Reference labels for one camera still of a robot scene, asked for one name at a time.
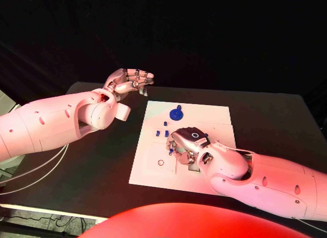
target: floor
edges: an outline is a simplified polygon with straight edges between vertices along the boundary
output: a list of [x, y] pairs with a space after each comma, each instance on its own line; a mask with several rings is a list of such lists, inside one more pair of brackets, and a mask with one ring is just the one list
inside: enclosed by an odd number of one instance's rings
[[[13, 174], [13, 172], [15, 171], [15, 168], [17, 166], [5, 169], [5, 171]], [[82, 233], [82, 224], [83, 224], [85, 231], [95, 225], [93, 219], [83, 218], [83, 221], [85, 221], [83, 223], [80, 218], [10, 209], [10, 217], [13, 216], [18, 216], [21, 218], [34, 218], [34, 219], [41, 218], [41, 219], [38, 221], [34, 221], [31, 219], [25, 220], [25, 219], [14, 217], [14, 218], [4, 218], [4, 221], [28, 226], [28, 227], [47, 229], [50, 231], [57, 231], [57, 232], [64, 231], [67, 234], [76, 235], [76, 236], [79, 236]], [[34, 237], [0, 232], [0, 238], [34, 238]]]

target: table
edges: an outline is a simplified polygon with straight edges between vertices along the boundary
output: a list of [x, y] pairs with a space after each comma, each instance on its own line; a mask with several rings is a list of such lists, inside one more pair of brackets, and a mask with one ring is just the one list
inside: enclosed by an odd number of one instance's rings
[[[102, 84], [77, 82], [67, 93], [99, 87]], [[285, 158], [327, 173], [327, 142], [301, 96], [154, 86], [146, 88], [148, 97], [132, 92], [121, 102], [131, 107], [126, 122], [113, 119], [105, 130], [70, 143], [64, 159], [51, 174], [30, 188], [0, 196], [0, 205], [97, 219], [154, 203], [197, 203], [240, 211], [311, 236], [325, 237], [324, 233], [301, 222], [280, 218], [229, 197], [128, 184], [148, 100], [227, 106], [237, 148]], [[15, 174], [38, 166], [56, 152], [57, 149], [25, 155]], [[54, 162], [8, 182], [4, 191], [37, 180], [53, 165]], [[311, 223], [327, 229], [327, 223]]]

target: robotic hand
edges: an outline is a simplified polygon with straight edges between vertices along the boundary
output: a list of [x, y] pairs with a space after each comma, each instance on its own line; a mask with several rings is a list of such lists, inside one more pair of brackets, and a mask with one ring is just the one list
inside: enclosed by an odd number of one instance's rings
[[126, 120], [129, 107], [118, 103], [129, 91], [146, 96], [154, 75], [138, 69], [118, 69], [103, 88], [27, 103], [0, 116], [0, 161], [51, 150], [105, 129], [113, 118]]
[[325, 174], [218, 141], [210, 143], [194, 127], [169, 134], [165, 148], [182, 165], [197, 164], [216, 193], [277, 216], [327, 222]]

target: blue object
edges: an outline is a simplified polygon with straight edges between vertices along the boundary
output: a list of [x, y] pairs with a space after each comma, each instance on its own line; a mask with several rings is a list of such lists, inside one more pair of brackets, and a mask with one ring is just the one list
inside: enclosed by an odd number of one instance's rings
[[168, 113], [168, 117], [171, 120], [180, 120], [182, 118], [181, 106], [178, 105], [175, 109], [172, 109]]

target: robotic arm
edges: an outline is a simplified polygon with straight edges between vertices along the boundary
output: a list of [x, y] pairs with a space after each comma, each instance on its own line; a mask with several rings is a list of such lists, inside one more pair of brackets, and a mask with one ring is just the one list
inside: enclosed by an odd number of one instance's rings
[[27, 103], [0, 116], [0, 161], [13, 156], [56, 149], [90, 132], [105, 129], [113, 118], [126, 120], [129, 107], [118, 103], [129, 91], [146, 96], [154, 75], [118, 69], [103, 88]]
[[218, 141], [210, 143], [194, 127], [177, 129], [165, 146], [182, 165], [197, 164], [216, 193], [280, 217], [327, 222], [327, 174]]

